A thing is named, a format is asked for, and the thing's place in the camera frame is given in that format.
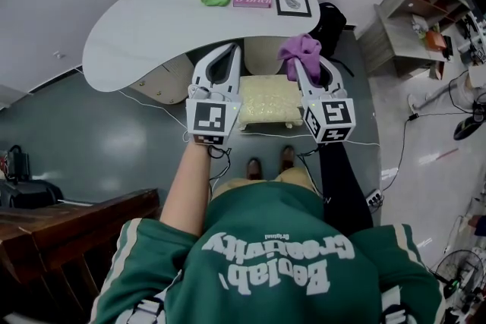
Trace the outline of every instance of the power strip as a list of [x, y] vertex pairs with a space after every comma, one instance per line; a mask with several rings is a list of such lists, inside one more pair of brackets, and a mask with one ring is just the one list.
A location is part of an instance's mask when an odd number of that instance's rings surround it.
[[375, 189], [370, 194], [366, 196], [366, 203], [369, 207], [377, 206], [383, 201], [383, 194], [381, 190]]

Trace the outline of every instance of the purple cloth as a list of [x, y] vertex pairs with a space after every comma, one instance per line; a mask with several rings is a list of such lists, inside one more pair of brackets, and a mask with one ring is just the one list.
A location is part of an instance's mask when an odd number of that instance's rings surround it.
[[280, 46], [277, 58], [287, 61], [287, 79], [297, 81], [295, 70], [295, 58], [301, 60], [304, 69], [314, 83], [319, 83], [320, 78], [320, 43], [309, 34], [301, 34], [287, 39]]

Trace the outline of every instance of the brown shoe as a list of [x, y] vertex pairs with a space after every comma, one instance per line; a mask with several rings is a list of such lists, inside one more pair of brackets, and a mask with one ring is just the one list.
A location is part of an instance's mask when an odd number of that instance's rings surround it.
[[280, 174], [294, 167], [295, 151], [292, 146], [285, 146], [280, 154]]
[[264, 175], [261, 172], [261, 163], [259, 159], [252, 158], [246, 165], [246, 178], [248, 180], [263, 180]]

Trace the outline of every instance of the floor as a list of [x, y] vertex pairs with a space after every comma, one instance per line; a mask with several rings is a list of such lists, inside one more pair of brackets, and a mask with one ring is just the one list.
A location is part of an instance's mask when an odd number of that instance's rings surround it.
[[[343, 34], [336, 57], [357, 76], [351, 78], [343, 72], [346, 89], [356, 104], [358, 126], [351, 139], [375, 143], [379, 133], [380, 150], [376, 146], [346, 144], [361, 189], [369, 193], [380, 186], [380, 175], [381, 187], [386, 187], [396, 174], [403, 125], [410, 115], [407, 95], [436, 90], [458, 75], [463, 65], [447, 67], [444, 81], [431, 80], [427, 74], [398, 80], [387, 71], [372, 77], [368, 85], [352, 33]], [[128, 93], [141, 102], [153, 103], [132, 90]], [[169, 111], [184, 120], [183, 104], [171, 106]], [[442, 98], [428, 112], [455, 110], [448, 99]], [[450, 245], [448, 237], [456, 217], [466, 212], [486, 171], [486, 127], [461, 142], [453, 140], [454, 128], [464, 117], [431, 116], [408, 124], [399, 175], [384, 193], [381, 215], [375, 214], [375, 224], [380, 218], [381, 224], [410, 224], [428, 266], [433, 266]], [[290, 132], [281, 126], [249, 130], [307, 133], [303, 127]], [[30, 154], [35, 178], [57, 184], [68, 199], [87, 202], [103, 201], [142, 187], [159, 188], [163, 201], [185, 148], [183, 132], [164, 112], [142, 107], [120, 93], [99, 93], [81, 74], [67, 77], [0, 112], [0, 149], [19, 143]], [[265, 177], [273, 178], [279, 151], [289, 143], [299, 152], [315, 147], [310, 137], [289, 140], [234, 133], [229, 143], [233, 148], [232, 167], [224, 180], [242, 176], [246, 162], [253, 156], [261, 158]], [[311, 174], [318, 177], [317, 155], [309, 162]], [[212, 173], [223, 167], [222, 161], [215, 161]]]

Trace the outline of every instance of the green jacket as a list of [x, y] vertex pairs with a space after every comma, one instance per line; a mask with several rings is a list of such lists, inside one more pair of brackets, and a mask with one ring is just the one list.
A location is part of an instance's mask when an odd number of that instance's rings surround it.
[[417, 323], [439, 322], [440, 285], [408, 225], [347, 238], [323, 222], [314, 193], [268, 182], [212, 201], [199, 239], [126, 223], [91, 322], [377, 324], [382, 293], [396, 286]]

